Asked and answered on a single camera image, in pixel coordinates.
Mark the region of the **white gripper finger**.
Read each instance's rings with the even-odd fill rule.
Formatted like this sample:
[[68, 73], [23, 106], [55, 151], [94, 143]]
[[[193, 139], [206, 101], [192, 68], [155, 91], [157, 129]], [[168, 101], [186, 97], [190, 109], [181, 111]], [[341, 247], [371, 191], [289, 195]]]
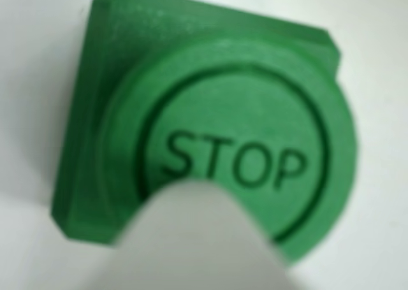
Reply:
[[117, 289], [299, 289], [254, 219], [218, 185], [178, 182], [137, 213], [117, 251]]

